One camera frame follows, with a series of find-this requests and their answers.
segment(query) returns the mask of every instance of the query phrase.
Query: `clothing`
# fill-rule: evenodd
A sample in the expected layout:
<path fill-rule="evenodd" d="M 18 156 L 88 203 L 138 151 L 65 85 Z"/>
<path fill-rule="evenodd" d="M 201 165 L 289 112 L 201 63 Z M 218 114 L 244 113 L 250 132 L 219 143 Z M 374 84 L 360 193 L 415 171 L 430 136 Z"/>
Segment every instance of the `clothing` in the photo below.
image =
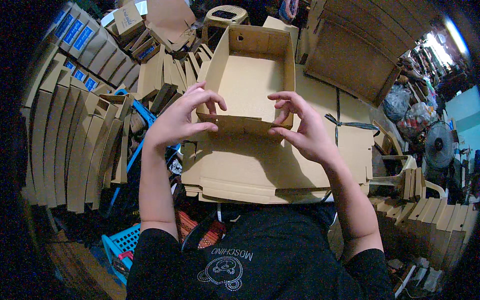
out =
<path fill-rule="evenodd" d="M 393 299 L 384 254 L 366 250 L 343 266 L 329 249 L 331 223 L 315 216 L 293 206 L 252 210 L 219 243 L 189 253 L 147 229 L 127 299 Z"/>

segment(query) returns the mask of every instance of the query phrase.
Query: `blue plastic basket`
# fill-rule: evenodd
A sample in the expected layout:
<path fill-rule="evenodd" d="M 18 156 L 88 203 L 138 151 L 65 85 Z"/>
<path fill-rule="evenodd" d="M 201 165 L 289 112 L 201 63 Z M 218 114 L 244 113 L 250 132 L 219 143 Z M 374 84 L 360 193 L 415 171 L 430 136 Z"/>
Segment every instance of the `blue plastic basket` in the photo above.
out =
<path fill-rule="evenodd" d="M 130 227 L 120 233 L 114 234 L 111 237 L 102 235 L 103 247 L 107 253 L 107 258 L 110 264 L 112 264 L 112 255 L 118 257 L 119 254 L 122 254 L 127 251 L 132 251 L 135 253 L 135 247 L 137 246 L 138 236 L 140 235 L 140 224 Z M 130 270 L 132 267 L 132 260 L 128 257 L 122 259 L 122 262 Z M 123 284 L 127 285 L 127 279 L 120 272 L 115 270 L 113 272 L 118 276 Z"/>

